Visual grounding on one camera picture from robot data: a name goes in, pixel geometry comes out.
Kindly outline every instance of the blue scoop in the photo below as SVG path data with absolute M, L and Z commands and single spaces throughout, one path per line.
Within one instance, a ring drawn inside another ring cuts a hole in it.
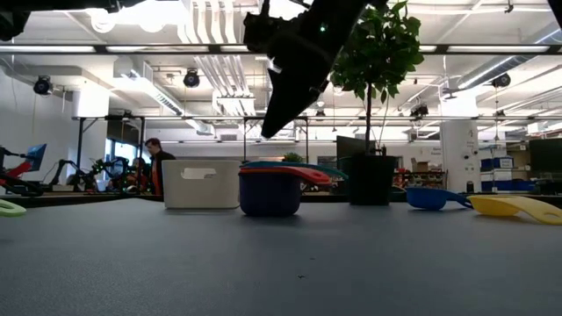
M 415 208 L 431 211 L 443 209 L 447 201 L 456 201 L 464 207 L 471 208 L 468 198 L 447 190 L 430 188 L 406 188 L 407 202 Z
M 308 164 L 308 163 L 301 163 L 301 162 L 247 162 L 242 165 L 244 168 L 267 168 L 267 167 L 302 167 L 302 168 L 310 168 L 321 171 L 329 176 L 339 176 L 343 180 L 348 179 L 348 175 L 344 174 L 343 172 L 331 169 L 328 167 L 322 167 L 318 165 Z

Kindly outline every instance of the gray table surface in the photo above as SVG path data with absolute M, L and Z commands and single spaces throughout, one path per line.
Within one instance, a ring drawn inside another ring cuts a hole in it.
M 0 315 L 560 315 L 562 227 L 406 204 L 129 199 L 0 218 Z

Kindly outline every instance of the potted plant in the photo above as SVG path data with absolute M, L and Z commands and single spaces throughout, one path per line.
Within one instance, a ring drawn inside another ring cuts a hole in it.
M 386 116 L 390 98 L 399 93 L 398 86 L 406 74 L 423 62 L 420 26 L 419 19 L 408 16 L 407 1 L 380 11 L 370 7 L 335 61 L 332 84 L 353 90 L 362 100 L 367 98 L 365 151 L 348 158 L 353 162 L 346 170 L 352 204 L 388 205 L 396 158 L 385 154 L 380 140 L 378 148 L 370 147 L 372 99 L 379 97 L 386 104 Z
M 300 154 L 297 153 L 287 153 L 283 156 L 284 162 L 303 162 L 304 159 Z

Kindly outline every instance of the white pillar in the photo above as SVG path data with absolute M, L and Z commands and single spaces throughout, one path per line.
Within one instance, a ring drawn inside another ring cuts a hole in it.
M 110 92 L 96 84 L 82 88 L 73 93 L 73 116 L 76 117 L 104 117 L 109 113 Z M 84 122 L 84 128 L 92 121 Z M 78 122 L 76 121 L 76 146 L 68 151 L 68 158 L 76 161 L 78 150 Z M 105 153 L 105 139 L 107 138 L 107 121 L 100 119 L 83 133 L 81 167 L 88 169 L 90 160 L 103 159 Z
M 476 97 L 473 91 L 457 93 L 456 98 L 441 100 L 444 116 L 478 116 Z M 480 159 L 478 127 L 475 120 L 452 120 L 441 123 L 441 149 L 443 171 L 447 172 L 447 189 L 453 192 L 482 191 L 480 181 Z
M 466 192 L 472 183 L 475 192 L 482 190 L 478 128 L 474 120 L 453 120 L 441 124 L 443 171 L 447 172 L 447 189 Z

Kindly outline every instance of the speaker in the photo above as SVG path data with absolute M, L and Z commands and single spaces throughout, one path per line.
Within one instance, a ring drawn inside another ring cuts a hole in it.
M 500 75 L 499 77 L 492 80 L 492 86 L 494 88 L 505 88 L 511 83 L 511 77 L 508 74 Z
M 33 92 L 40 96 L 50 96 L 53 94 L 53 84 L 51 77 L 48 75 L 40 75 L 37 82 L 33 85 Z
M 187 88 L 199 86 L 199 75 L 196 69 L 187 69 L 187 75 L 184 77 L 184 84 Z

